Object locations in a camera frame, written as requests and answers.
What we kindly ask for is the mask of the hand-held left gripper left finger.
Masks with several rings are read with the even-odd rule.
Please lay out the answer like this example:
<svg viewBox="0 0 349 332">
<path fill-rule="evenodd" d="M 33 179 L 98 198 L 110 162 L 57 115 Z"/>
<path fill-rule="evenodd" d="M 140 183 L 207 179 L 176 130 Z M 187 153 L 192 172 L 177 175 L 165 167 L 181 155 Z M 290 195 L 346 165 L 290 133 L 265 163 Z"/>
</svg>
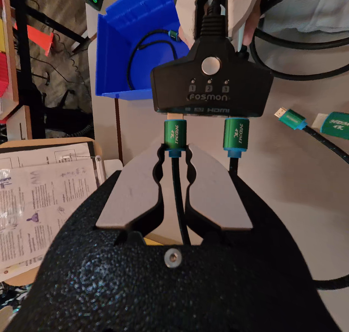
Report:
<svg viewBox="0 0 349 332">
<path fill-rule="evenodd" d="M 96 222 L 99 229 L 150 234 L 164 220 L 160 181 L 165 145 L 156 143 L 134 157 L 120 175 Z"/>
</svg>

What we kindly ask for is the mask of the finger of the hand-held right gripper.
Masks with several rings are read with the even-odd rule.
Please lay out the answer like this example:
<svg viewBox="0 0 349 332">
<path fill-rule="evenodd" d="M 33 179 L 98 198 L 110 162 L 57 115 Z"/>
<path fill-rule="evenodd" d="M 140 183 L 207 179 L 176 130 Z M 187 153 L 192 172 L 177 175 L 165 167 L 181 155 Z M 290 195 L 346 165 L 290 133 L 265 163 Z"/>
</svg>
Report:
<svg viewBox="0 0 349 332">
<path fill-rule="evenodd" d="M 197 0 L 174 0 L 180 27 L 179 38 L 188 46 L 194 44 L 195 14 Z"/>
<path fill-rule="evenodd" d="M 246 22 L 258 0 L 225 0 L 226 33 L 237 38 L 238 30 Z"/>
</svg>

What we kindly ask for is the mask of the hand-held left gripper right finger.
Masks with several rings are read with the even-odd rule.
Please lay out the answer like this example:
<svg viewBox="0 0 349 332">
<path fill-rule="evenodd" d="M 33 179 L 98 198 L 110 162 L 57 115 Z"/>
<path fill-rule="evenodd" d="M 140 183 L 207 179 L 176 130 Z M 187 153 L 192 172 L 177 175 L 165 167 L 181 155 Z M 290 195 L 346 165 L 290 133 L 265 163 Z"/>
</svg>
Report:
<svg viewBox="0 0 349 332">
<path fill-rule="evenodd" d="M 228 170 L 192 143 L 186 149 L 186 163 L 188 227 L 201 238 L 208 233 L 250 231 L 252 222 Z"/>
</svg>

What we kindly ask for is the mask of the blue plastic bin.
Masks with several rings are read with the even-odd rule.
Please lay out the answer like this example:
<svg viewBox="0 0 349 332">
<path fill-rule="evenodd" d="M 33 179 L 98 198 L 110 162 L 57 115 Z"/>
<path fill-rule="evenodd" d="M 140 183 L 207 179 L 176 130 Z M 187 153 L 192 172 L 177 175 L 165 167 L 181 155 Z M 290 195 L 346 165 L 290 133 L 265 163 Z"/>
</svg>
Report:
<svg viewBox="0 0 349 332">
<path fill-rule="evenodd" d="M 151 99 L 153 68 L 186 56 L 174 0 L 116 0 L 98 16 L 95 93 Z"/>
</svg>

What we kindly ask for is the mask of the black HDMI switch box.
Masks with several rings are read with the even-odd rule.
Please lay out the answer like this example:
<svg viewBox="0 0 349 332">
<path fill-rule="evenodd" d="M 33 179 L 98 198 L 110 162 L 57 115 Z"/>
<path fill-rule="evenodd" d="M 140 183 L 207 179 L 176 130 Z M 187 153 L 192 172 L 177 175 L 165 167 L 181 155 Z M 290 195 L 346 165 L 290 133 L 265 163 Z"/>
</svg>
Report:
<svg viewBox="0 0 349 332">
<path fill-rule="evenodd" d="M 151 71 L 155 112 L 260 117 L 274 77 L 237 56 L 227 38 L 204 36 L 187 56 Z"/>
</svg>

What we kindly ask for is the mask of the person's right hand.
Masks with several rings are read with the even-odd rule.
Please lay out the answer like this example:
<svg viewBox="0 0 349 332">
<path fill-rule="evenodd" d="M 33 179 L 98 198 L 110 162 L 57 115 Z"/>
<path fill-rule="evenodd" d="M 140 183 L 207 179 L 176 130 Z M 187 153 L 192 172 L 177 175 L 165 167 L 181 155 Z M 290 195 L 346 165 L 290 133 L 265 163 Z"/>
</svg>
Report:
<svg viewBox="0 0 349 332">
<path fill-rule="evenodd" d="M 245 23 L 244 34 L 242 39 L 242 44 L 244 46 L 250 45 L 255 33 L 255 29 L 259 24 L 260 17 L 261 17 L 260 3 L 257 2 L 253 7 Z"/>
</svg>

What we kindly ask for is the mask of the printed paper sheets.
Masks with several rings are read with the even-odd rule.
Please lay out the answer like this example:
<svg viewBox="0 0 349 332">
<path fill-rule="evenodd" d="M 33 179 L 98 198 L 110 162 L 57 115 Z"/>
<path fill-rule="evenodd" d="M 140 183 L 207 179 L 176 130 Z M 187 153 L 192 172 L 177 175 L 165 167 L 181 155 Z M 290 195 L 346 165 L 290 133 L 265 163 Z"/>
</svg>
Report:
<svg viewBox="0 0 349 332">
<path fill-rule="evenodd" d="M 98 187 L 88 143 L 1 153 L 0 263 L 42 261 L 72 213 Z"/>
</svg>

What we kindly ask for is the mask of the black metal frame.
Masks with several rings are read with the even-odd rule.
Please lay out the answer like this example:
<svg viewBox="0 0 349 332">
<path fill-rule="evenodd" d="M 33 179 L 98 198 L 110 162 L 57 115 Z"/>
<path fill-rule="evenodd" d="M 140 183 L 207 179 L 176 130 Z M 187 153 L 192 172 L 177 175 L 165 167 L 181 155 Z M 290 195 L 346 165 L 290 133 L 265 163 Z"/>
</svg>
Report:
<svg viewBox="0 0 349 332">
<path fill-rule="evenodd" d="M 60 102 L 55 107 L 47 107 L 46 94 L 41 93 L 33 82 L 31 59 L 40 61 L 30 55 L 27 28 L 26 0 L 10 0 L 15 8 L 17 23 L 17 51 L 20 60 L 20 70 L 17 71 L 19 87 L 19 104 L 29 107 L 29 118 L 33 138 L 46 138 L 46 130 L 63 132 L 65 138 L 86 137 L 94 133 L 93 115 L 81 108 L 65 108 L 68 95 L 76 96 L 73 89 L 67 89 Z"/>
</svg>

